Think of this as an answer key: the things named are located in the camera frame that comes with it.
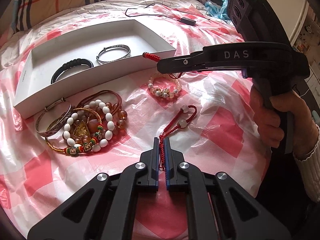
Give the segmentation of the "white knit sleeve forearm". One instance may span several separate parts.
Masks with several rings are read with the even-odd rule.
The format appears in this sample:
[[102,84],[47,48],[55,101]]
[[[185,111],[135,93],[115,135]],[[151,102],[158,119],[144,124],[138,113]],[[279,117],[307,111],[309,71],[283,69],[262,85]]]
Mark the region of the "white knit sleeve forearm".
[[295,154],[293,156],[300,170],[306,194],[313,202],[319,203],[319,126],[316,127],[318,138],[313,149],[301,157]]

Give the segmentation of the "person's right hand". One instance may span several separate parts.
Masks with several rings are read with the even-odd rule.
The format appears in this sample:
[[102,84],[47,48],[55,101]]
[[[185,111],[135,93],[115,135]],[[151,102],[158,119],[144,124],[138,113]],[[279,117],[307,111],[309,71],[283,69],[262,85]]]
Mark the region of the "person's right hand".
[[[291,91],[270,97],[270,102],[276,110],[293,114],[293,154],[299,160],[308,158],[317,144],[319,129],[305,101],[296,92]],[[250,107],[253,109],[253,120],[258,126],[262,141],[267,146],[278,148],[284,139],[280,117],[275,111],[264,107],[263,97],[255,87],[251,88]]]

